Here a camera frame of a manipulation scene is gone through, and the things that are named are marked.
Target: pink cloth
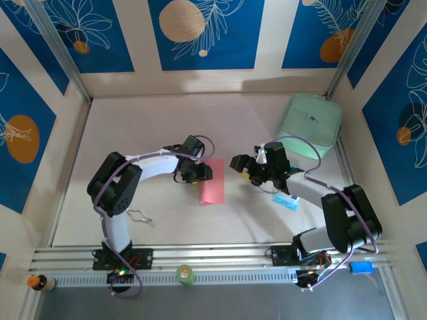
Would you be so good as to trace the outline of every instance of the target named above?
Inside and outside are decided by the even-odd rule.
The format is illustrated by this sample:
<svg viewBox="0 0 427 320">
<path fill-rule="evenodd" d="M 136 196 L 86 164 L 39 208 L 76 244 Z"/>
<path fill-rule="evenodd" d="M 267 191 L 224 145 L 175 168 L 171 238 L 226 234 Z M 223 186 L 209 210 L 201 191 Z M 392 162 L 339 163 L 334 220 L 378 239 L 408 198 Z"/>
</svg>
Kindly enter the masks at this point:
<svg viewBox="0 0 427 320">
<path fill-rule="evenodd" d="M 224 203 L 224 159 L 211 158 L 204 163 L 212 168 L 213 179 L 201 182 L 200 203 Z"/>
</svg>

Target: white table surface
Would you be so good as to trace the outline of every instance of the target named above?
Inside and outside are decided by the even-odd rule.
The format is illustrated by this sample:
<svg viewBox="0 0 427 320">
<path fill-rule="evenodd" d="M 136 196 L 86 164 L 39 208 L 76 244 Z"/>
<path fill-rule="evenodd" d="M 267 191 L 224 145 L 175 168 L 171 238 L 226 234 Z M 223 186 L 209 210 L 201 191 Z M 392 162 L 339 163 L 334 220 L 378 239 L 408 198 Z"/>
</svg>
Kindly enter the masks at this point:
<svg viewBox="0 0 427 320">
<path fill-rule="evenodd" d="M 199 94 L 95 99 L 60 213 L 54 246 L 100 245 L 98 214 L 87 184 L 112 151 L 138 155 L 183 143 L 188 135 L 207 135 L 216 157 L 252 154 L 254 145 L 272 140 L 290 98 L 287 94 Z M 290 151 L 292 164 L 309 169 L 317 161 Z M 344 184 L 335 149 L 314 177 Z M 301 200 L 297 211 L 272 201 L 272 195 L 226 167 L 226 202 L 199 203 L 199 185 L 174 183 L 172 175 L 139 184 L 131 209 L 154 219 L 136 223 L 128 217 L 134 244 L 262 243 L 291 241 L 299 232 L 324 226 L 322 211 Z"/>
</svg>

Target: small bottle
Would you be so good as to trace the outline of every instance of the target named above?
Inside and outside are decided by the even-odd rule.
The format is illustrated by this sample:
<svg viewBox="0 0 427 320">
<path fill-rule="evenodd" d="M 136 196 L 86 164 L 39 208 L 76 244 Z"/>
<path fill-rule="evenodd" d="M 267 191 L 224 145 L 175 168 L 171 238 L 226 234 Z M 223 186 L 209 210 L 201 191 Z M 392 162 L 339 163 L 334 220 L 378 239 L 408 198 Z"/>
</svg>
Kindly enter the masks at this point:
<svg viewBox="0 0 427 320">
<path fill-rule="evenodd" d="M 56 280 L 45 275 L 32 275 L 27 285 L 36 291 L 50 291 L 56 286 Z"/>
</svg>

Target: gray floor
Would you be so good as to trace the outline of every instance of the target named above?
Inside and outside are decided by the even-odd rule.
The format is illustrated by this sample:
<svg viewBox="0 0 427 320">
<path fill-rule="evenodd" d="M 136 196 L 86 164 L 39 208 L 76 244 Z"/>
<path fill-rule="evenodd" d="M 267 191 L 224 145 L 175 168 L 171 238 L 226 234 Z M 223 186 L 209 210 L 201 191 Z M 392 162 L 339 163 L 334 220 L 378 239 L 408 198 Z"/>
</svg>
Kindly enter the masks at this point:
<svg viewBox="0 0 427 320">
<path fill-rule="evenodd" d="M 36 319 L 393 319 L 379 272 L 339 270 L 314 292 L 296 285 L 145 287 L 135 300 L 107 289 L 56 288 L 43 294 Z"/>
</svg>

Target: mint green container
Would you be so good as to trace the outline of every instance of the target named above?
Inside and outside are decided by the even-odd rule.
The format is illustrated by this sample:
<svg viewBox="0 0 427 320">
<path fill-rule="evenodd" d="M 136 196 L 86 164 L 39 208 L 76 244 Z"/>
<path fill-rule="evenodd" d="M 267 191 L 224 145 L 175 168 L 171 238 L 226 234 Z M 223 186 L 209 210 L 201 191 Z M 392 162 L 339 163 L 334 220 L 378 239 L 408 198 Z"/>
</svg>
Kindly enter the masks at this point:
<svg viewBox="0 0 427 320">
<path fill-rule="evenodd" d="M 311 142 L 320 157 L 334 146 L 341 133 L 342 108 L 337 103 L 306 93 L 290 100 L 276 137 L 296 135 Z M 281 139 L 285 149 L 317 159 L 313 149 L 297 139 Z"/>
</svg>

